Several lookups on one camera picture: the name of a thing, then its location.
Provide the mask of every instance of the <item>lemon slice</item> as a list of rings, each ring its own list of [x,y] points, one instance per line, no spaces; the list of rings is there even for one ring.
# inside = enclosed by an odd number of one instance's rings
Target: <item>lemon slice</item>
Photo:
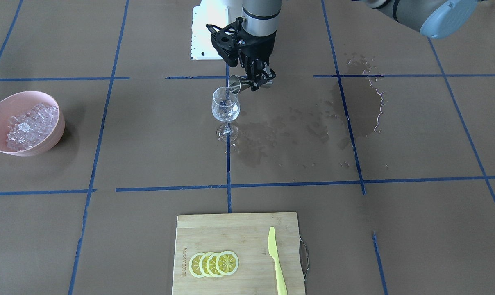
[[[208,267],[207,267],[208,258],[209,258],[209,256],[211,256],[213,254],[214,254],[214,252],[207,252],[207,253],[203,254],[202,257],[200,258],[200,261],[198,262],[198,267],[200,269],[200,272],[208,278],[213,277],[212,275],[209,274]]]
[[[238,268],[238,256],[235,252],[224,251],[216,259],[216,270],[224,276],[231,276]]]
[[[189,272],[195,277],[195,278],[202,278],[204,277],[204,274],[200,271],[199,263],[200,259],[202,258],[203,252],[198,252],[197,254],[193,255],[191,259],[189,260]]]
[[[215,278],[220,278],[221,276],[223,276],[216,269],[216,260],[219,258],[220,254],[221,253],[215,253],[215,254],[209,256],[208,261],[206,262],[206,267],[208,269],[209,274]]]

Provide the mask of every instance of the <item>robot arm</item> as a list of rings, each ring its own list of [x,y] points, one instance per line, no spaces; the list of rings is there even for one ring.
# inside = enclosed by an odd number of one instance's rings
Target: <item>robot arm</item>
[[[474,12],[478,0],[361,0],[420,34],[440,39],[458,30]],[[246,78],[232,76],[236,93],[272,84],[270,69],[282,0],[242,0],[242,17],[225,28],[206,25],[211,43],[230,67],[240,65]]]

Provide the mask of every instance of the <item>cutting board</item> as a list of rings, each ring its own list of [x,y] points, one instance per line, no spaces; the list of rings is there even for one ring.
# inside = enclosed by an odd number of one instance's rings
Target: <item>cutting board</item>
[[[276,295],[268,233],[275,227],[282,273],[289,295],[305,295],[295,212],[179,215],[173,267],[173,295]],[[231,250],[238,269],[221,278],[195,278],[189,260],[197,252]]]

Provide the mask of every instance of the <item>wine glass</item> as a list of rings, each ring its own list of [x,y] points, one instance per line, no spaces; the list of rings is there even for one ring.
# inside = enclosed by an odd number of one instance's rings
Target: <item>wine glass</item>
[[[238,103],[238,96],[231,92],[231,88],[220,87],[215,90],[211,111],[215,119],[223,122],[216,129],[218,139],[226,142],[227,135],[229,134],[229,140],[235,140],[238,136],[238,128],[231,123],[240,114],[240,104]]]

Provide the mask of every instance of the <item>yellow knife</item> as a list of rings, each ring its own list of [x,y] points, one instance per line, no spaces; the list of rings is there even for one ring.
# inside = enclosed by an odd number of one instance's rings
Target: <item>yellow knife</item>
[[[284,276],[282,275],[282,269],[280,267],[279,252],[277,251],[277,241],[275,239],[275,228],[270,227],[270,234],[268,235],[268,253],[275,261],[275,276],[277,280],[277,292],[279,295],[287,295],[286,283],[284,282]]]

